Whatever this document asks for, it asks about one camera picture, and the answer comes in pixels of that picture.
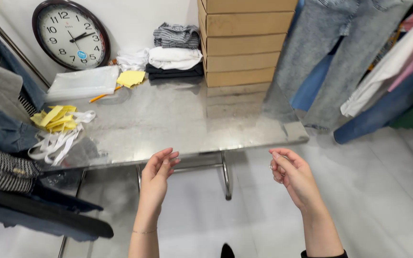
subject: black sleeve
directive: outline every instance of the black sleeve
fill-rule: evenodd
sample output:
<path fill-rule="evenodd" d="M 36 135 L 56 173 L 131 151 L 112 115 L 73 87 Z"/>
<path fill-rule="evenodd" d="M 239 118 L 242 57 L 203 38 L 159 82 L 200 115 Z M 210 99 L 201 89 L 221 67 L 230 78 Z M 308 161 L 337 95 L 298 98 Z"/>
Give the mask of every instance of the black sleeve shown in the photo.
<path fill-rule="evenodd" d="M 310 257 L 307 256 L 307 250 L 304 250 L 301 253 L 301 257 L 302 258 L 310 258 Z M 336 257 L 326 257 L 326 258 L 348 258 L 348 256 L 347 256 L 347 252 L 344 250 L 344 253 L 342 255 L 339 255 L 339 256 L 336 256 Z"/>

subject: black shoe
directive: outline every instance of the black shoe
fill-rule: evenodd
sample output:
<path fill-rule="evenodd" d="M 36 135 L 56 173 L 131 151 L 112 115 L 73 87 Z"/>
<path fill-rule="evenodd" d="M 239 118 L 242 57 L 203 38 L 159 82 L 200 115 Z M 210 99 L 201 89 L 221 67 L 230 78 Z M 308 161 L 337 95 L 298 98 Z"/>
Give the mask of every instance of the black shoe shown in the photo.
<path fill-rule="evenodd" d="M 221 251 L 221 258 L 235 258 L 232 248 L 228 244 L 223 245 L 223 250 Z"/>

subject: dark brown clock frame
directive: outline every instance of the dark brown clock frame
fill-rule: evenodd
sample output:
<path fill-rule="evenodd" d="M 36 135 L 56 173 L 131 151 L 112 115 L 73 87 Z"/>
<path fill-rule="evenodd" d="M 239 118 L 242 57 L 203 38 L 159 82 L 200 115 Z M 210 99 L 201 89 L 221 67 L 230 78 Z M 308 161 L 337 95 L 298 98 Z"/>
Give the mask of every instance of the dark brown clock frame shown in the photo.
<path fill-rule="evenodd" d="M 49 7 L 50 5 L 68 5 L 70 7 L 74 7 L 80 12 L 82 12 L 84 16 L 87 16 L 87 18 L 89 18 L 95 24 L 95 26 L 98 28 L 101 35 L 103 36 L 103 41 L 105 43 L 105 56 L 103 58 L 103 61 L 101 61 L 101 63 L 97 67 L 106 66 L 111 56 L 111 44 L 105 27 L 101 24 L 100 20 L 94 14 L 92 14 L 87 8 L 70 0 L 46 0 L 40 3 L 34 10 L 33 17 L 31 19 L 31 25 L 33 27 L 34 36 L 36 37 L 36 40 L 38 44 L 41 46 L 42 50 L 44 50 L 44 52 L 59 65 L 73 71 L 79 71 L 75 68 L 66 66 L 65 64 L 57 60 L 55 55 L 47 48 L 47 46 L 42 40 L 41 31 L 39 29 L 39 15 L 44 8 Z"/>

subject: white ribbon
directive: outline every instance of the white ribbon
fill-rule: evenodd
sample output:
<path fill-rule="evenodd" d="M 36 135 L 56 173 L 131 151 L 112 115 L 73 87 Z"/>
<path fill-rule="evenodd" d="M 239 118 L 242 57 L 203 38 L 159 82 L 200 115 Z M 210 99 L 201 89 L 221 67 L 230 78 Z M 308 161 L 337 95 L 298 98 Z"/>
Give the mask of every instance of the white ribbon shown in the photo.
<path fill-rule="evenodd" d="M 92 121 L 96 113 L 93 110 L 81 113 L 81 112 L 69 112 L 70 115 L 73 115 L 76 117 L 74 120 L 75 123 L 77 123 L 76 128 L 74 128 L 71 131 L 68 132 L 55 132 L 53 134 L 50 134 L 48 132 L 39 132 L 38 137 L 42 138 L 40 142 L 35 144 L 31 149 L 28 150 L 28 156 L 34 160 L 44 160 L 47 164 L 52 164 L 53 166 L 56 166 L 59 164 L 59 162 L 63 159 L 63 157 L 66 156 L 68 151 L 71 149 L 73 142 L 77 137 L 79 136 L 79 133 L 84 130 L 84 127 L 82 126 L 82 122 L 84 123 L 89 123 Z M 53 154 L 56 152 L 58 149 L 60 149 L 63 145 L 65 147 L 63 150 L 55 157 L 54 160 L 52 160 L 49 155 Z M 39 153 L 32 153 L 33 149 L 36 149 L 39 147 Z"/>

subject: clock hand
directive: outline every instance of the clock hand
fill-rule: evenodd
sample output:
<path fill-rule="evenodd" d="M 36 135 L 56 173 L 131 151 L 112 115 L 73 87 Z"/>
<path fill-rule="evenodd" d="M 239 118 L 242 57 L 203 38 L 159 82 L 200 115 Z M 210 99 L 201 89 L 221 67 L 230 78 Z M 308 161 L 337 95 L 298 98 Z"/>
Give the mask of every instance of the clock hand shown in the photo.
<path fill-rule="evenodd" d="M 74 37 L 71 35 L 71 32 L 68 31 L 68 33 L 69 33 L 69 35 L 71 36 L 71 38 L 74 39 Z"/>
<path fill-rule="evenodd" d="M 69 42 L 72 43 L 72 42 L 75 42 L 75 41 L 77 41 L 77 40 L 80 40 L 80 39 L 82 39 L 82 38 L 88 37 L 88 36 L 93 35 L 93 34 L 95 34 L 95 32 L 92 32 L 92 33 L 87 34 L 87 35 L 86 35 L 86 32 L 84 32 L 84 33 L 82 33 L 81 35 L 77 36 L 76 38 L 73 38 L 73 39 L 70 40 Z"/>

